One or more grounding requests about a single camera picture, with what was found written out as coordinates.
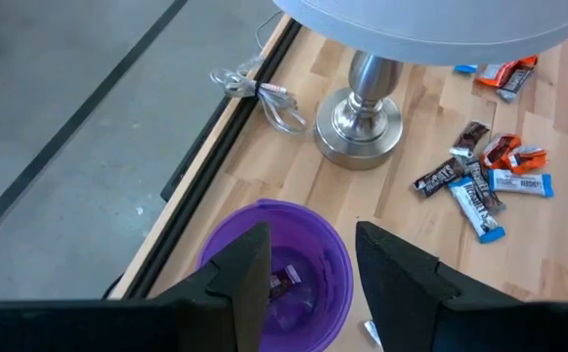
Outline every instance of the purple plastic bowl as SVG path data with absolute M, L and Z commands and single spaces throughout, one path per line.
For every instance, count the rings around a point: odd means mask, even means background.
M 344 242 L 310 209 L 260 199 L 231 214 L 207 239 L 198 267 L 259 221 L 271 229 L 271 270 L 293 265 L 301 284 L 269 304 L 260 351 L 323 351 L 351 308 L 353 270 Z

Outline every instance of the lamp base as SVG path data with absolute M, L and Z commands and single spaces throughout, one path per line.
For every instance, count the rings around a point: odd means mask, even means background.
M 343 105 L 347 104 L 351 92 L 350 88 L 343 88 L 323 100 L 314 130 L 316 144 L 336 165 L 354 170 L 378 167 L 401 139 L 403 118 L 399 108 L 387 97 L 381 100 L 381 109 L 373 118 L 364 121 L 350 118 L 345 115 Z M 377 128 L 380 133 L 372 133 Z

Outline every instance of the lamp shade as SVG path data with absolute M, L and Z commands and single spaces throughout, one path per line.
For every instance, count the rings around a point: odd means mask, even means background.
M 568 0 L 274 0 L 327 38 L 406 63 L 502 63 L 568 37 Z

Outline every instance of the white cord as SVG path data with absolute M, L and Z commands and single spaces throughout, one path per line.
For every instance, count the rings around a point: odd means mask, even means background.
M 212 82 L 223 87 L 228 97 L 257 96 L 262 103 L 266 118 L 277 130 L 293 135 L 304 134 L 307 122 L 297 111 L 296 100 L 287 93 L 284 87 L 270 83 L 258 84 L 255 80 L 246 77 L 252 68 L 259 66 L 263 61 L 259 57 L 252 58 L 240 65 L 236 72 L 224 68 L 214 69 L 210 72 L 209 77 Z M 287 111 L 303 127 L 295 128 L 285 123 L 278 113 L 281 110 Z
M 257 46 L 260 47 L 260 49 L 264 49 L 264 45 L 260 40 L 260 30 L 262 30 L 262 28 L 264 28 L 266 24 L 270 23 L 277 15 L 281 15 L 283 13 L 284 11 L 282 10 L 275 12 L 267 20 L 263 21 L 262 24 L 258 25 L 257 28 L 255 28 L 255 32 L 253 34 L 255 35 L 255 42 L 257 43 Z

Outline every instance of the gray floor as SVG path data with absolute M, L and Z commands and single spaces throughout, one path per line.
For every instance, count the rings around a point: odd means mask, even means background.
M 0 194 L 170 0 L 0 0 Z M 189 0 L 0 223 L 0 299 L 99 297 L 221 98 L 269 0 Z M 272 25 L 265 28 L 268 36 Z

